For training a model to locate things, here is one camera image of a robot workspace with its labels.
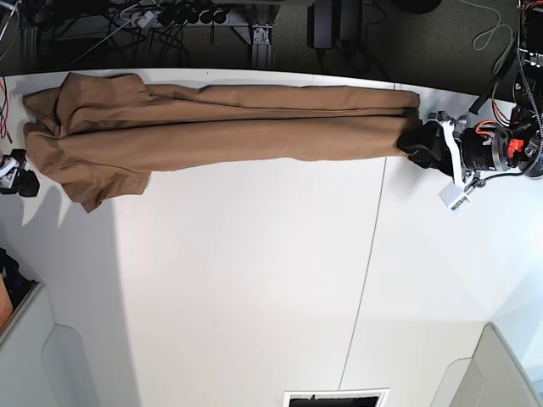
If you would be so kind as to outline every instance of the brown cloth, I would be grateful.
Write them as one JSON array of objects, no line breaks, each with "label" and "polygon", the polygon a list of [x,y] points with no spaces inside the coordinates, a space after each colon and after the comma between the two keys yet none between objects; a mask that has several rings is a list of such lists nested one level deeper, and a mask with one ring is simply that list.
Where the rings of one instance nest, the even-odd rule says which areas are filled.
[{"label": "brown cloth", "polygon": [[418,125],[412,92],[347,86],[145,85],[138,75],[70,74],[60,88],[25,96],[37,168],[87,212],[140,194],[151,171],[291,157],[402,155],[396,139]]}]

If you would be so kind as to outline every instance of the white table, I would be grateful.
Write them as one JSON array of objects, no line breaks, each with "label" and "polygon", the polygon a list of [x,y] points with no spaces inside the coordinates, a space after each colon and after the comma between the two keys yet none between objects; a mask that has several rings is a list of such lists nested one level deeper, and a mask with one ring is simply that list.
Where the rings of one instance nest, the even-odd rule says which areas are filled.
[{"label": "white table", "polygon": [[[187,86],[408,89],[423,114],[474,100],[315,75],[131,71]],[[8,79],[12,134],[27,120],[20,95],[64,78]],[[0,246],[81,334],[104,406],[277,407],[285,390],[386,387],[386,407],[419,407],[540,264],[537,240],[512,238],[538,237],[538,183],[496,181],[456,218],[439,199],[448,181],[405,159],[214,164],[153,174],[142,196],[87,215],[44,179],[36,199],[2,197]]]}]

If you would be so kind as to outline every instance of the folded fabric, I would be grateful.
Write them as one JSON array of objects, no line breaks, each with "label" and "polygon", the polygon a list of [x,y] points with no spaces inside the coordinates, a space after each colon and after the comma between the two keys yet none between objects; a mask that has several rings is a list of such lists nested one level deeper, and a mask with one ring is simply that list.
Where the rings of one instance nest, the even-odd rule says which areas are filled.
[{"label": "folded fabric", "polygon": [[347,86],[145,85],[138,75],[69,74],[25,96],[32,163],[87,212],[140,194],[152,171],[290,157],[306,161],[402,155],[420,125],[412,92]]}]

